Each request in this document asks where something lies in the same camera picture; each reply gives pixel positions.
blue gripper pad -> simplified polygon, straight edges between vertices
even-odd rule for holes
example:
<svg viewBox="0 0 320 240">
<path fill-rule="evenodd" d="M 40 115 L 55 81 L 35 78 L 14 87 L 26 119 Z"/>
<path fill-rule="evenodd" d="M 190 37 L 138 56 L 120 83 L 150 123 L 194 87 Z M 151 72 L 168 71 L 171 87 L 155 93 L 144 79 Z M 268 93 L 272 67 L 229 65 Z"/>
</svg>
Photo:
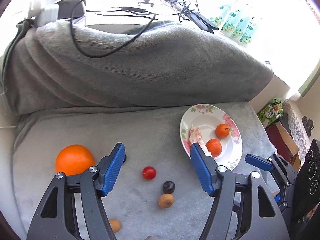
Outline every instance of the blue gripper pad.
<svg viewBox="0 0 320 240">
<path fill-rule="evenodd" d="M 273 167 L 272 165 L 267 162 L 267 160 L 264 160 L 261 157 L 252 155 L 252 154 L 248 154 L 245 158 L 244 158 L 245 162 L 248 164 L 251 164 L 263 171 L 272 171 Z"/>
<path fill-rule="evenodd" d="M 211 173 L 209 172 L 207 166 L 205 165 L 195 144 L 192 144 L 190 148 L 190 157 L 191 157 L 191 162 L 193 164 L 193 167 L 195 168 L 196 173 L 198 175 L 198 179 L 200 181 L 202 189 L 205 192 L 207 192 L 209 196 L 212 196 L 214 189 L 211 181 Z"/>
<path fill-rule="evenodd" d="M 112 191 L 113 186 L 116 183 L 121 165 L 124 161 L 125 148 L 122 143 L 117 143 L 112 152 L 109 155 L 113 159 L 104 175 L 103 187 L 101 190 L 102 195 L 106 196 Z"/>
<path fill-rule="evenodd" d="M 275 196 L 275 201 L 276 201 L 276 202 L 279 202 L 280 199 L 281 199 L 281 194 L 279 194 L 278 196 Z"/>
</svg>

plate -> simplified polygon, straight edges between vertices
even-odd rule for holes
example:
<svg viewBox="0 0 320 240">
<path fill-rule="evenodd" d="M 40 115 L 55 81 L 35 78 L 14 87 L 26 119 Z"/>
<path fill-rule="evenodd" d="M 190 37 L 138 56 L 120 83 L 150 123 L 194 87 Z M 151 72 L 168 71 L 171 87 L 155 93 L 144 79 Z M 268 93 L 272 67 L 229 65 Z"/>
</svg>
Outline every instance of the plate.
<svg viewBox="0 0 320 240">
<path fill-rule="evenodd" d="M 215 133 L 216 127 L 221 123 L 232 129 L 228 137 L 224 139 L 219 139 Z M 214 158 L 218 165 L 226 166 L 230 170 L 238 165 L 242 155 L 242 139 L 238 127 L 229 115 L 216 106 L 208 104 L 192 106 L 184 113 L 180 122 L 180 139 L 189 157 L 189 130 L 192 126 L 200 128 L 205 144 L 210 139 L 220 141 L 222 152 Z"/>
</svg>

gray fabric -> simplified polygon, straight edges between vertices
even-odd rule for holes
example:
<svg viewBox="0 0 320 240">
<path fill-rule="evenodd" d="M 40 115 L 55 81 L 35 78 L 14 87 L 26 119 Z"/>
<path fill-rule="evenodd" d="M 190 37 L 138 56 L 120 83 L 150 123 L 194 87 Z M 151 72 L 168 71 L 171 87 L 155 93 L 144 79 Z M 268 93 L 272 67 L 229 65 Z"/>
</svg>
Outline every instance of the gray fabric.
<svg viewBox="0 0 320 240">
<path fill-rule="evenodd" d="M 258 169 L 247 164 L 248 153 L 269 157 L 275 148 L 270 143 L 257 115 L 248 103 L 215 104 L 235 121 L 243 142 L 243 154 L 234 172 L 249 174 Z M 180 120 L 188 106 L 116 114 L 82 114 L 80 108 L 33 113 L 24 121 L 28 132 L 13 155 L 13 182 L 23 225 L 28 230 L 37 205 L 52 180 L 54 162 L 60 150 L 71 144 L 86 146 L 98 162 L 117 142 L 124 143 L 127 161 L 115 187 L 103 203 L 109 219 L 118 219 L 118 240 L 198 239 L 213 199 L 200 187 L 191 161 L 179 136 Z M 146 181 L 145 166 L 153 166 L 157 176 Z M 271 192 L 277 186 L 269 173 L 262 171 Z M 157 206 L 162 184 L 176 184 L 175 202 L 163 210 Z M 80 196 L 76 207 L 81 236 L 88 239 Z M 233 215 L 229 239 L 234 236 L 237 219 Z"/>
<path fill-rule="evenodd" d="M 159 109 L 159 106 L 142 106 L 142 107 L 69 107 L 69 108 L 58 108 L 55 110 L 40 110 L 32 114 L 24 114 L 20 117 L 17 125 L 17 138 L 13 145 L 13 150 L 24 140 L 33 125 L 37 122 L 59 117 L 61 114 L 64 116 L 73 114 L 115 114 L 115 113 L 126 113 L 136 112 L 142 110 Z"/>
<path fill-rule="evenodd" d="M 26 35 L 27 31 L 34 26 L 34 22 L 31 19 L 24 20 L 22 22 L 19 22 L 16 27 L 18 29 L 17 34 L 15 38 L 10 42 L 8 47 L 6 48 L 4 54 L 0 57 L 0 73 L 1 73 L 1 85 L 3 84 L 3 78 L 6 73 L 4 73 L 4 70 L 7 69 L 6 64 L 9 63 L 9 59 L 11 57 L 12 51 L 14 50 L 17 43 Z"/>
<path fill-rule="evenodd" d="M 75 26 L 88 53 L 132 38 Z M 208 32 L 182 24 L 150 29 L 111 56 L 92 59 L 72 43 L 67 22 L 31 28 L 4 64 L 15 114 L 73 106 L 185 106 L 250 101 L 273 77 L 268 65 Z"/>
<path fill-rule="evenodd" d="M 145 240 L 160 240 L 159 238 L 155 238 L 152 236 L 148 236 Z"/>
<path fill-rule="evenodd" d="M 163 27 L 168 27 L 172 25 L 177 25 L 177 22 L 173 21 L 153 21 L 149 27 L 146 29 L 146 31 L 149 31 L 150 29 L 152 30 L 157 30 Z M 122 34 L 137 34 L 141 30 L 143 30 L 146 27 L 146 25 L 140 25 L 139 27 L 134 27 L 129 30 L 124 31 Z"/>
</svg>

wall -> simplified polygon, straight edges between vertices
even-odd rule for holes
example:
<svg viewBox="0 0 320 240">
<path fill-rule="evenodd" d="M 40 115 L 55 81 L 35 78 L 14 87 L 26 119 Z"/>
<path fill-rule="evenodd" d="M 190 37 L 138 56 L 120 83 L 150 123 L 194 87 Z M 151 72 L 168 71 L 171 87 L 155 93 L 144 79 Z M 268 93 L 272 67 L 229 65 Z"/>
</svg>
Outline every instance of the wall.
<svg viewBox="0 0 320 240">
<path fill-rule="evenodd" d="M 256 113 L 260 112 L 273 98 L 285 100 L 290 91 L 290 87 L 276 75 L 273 76 L 270 83 L 252 99 L 249 104 Z"/>
<path fill-rule="evenodd" d="M 320 140 L 320 77 L 313 84 L 309 92 L 298 102 L 298 107 L 302 115 L 313 120 L 314 129 L 310 140 L 316 138 Z"/>
</svg>

red cherry tomato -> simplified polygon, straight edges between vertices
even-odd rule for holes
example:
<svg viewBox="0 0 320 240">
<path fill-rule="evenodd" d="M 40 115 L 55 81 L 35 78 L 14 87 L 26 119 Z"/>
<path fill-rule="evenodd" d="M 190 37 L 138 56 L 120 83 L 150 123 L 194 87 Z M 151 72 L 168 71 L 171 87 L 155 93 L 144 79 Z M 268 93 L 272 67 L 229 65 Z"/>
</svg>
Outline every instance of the red cherry tomato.
<svg viewBox="0 0 320 240">
<path fill-rule="evenodd" d="M 155 168 L 147 166 L 142 170 L 142 176 L 145 179 L 154 179 L 156 176 L 157 172 L 155 170 Z"/>
</svg>

